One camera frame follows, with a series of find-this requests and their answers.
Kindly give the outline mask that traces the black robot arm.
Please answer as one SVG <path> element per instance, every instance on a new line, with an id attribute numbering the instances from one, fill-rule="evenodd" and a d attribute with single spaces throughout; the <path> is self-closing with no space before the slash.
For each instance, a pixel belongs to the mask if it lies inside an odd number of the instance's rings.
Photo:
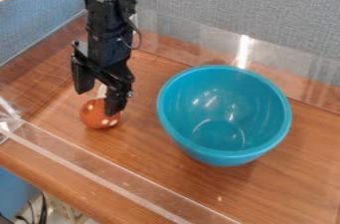
<path id="1" fill-rule="evenodd" d="M 104 112 L 112 116 L 126 109 L 134 95 L 135 75 L 128 67 L 134 33 L 142 32 L 131 20 L 138 0 L 84 0 L 88 12 L 88 41 L 72 43 L 72 78 L 78 94 L 88 92 L 95 81 L 107 86 Z"/>

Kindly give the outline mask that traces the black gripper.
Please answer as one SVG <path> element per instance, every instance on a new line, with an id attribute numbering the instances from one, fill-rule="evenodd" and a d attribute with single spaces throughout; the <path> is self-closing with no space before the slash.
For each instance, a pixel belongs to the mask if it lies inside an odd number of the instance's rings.
<path id="1" fill-rule="evenodd" d="M 100 81 L 108 87 L 108 116 L 126 109 L 128 98 L 132 96 L 135 76 L 128 67 L 132 43 L 132 33 L 112 39 L 91 37 L 88 42 L 76 40 L 72 43 L 71 67 L 76 93 L 80 95 L 88 92 L 95 86 L 95 81 Z"/>

